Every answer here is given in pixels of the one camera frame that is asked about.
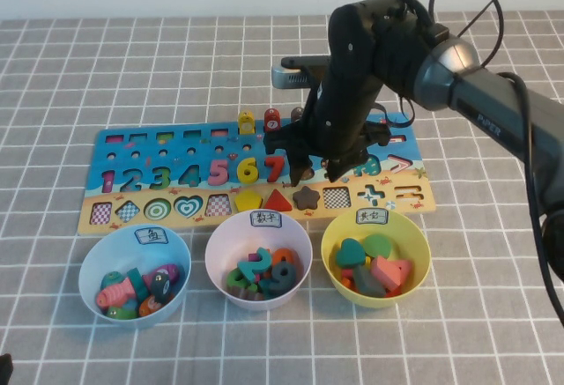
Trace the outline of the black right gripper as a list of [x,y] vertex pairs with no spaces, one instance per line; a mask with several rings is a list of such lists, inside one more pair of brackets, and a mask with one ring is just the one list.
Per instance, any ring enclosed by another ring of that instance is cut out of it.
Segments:
[[367,162],[364,149],[389,143],[390,127],[367,119],[381,89],[379,80],[324,80],[300,120],[264,135],[267,153],[286,151],[293,187],[311,178],[310,156],[327,159],[325,176],[335,182]]

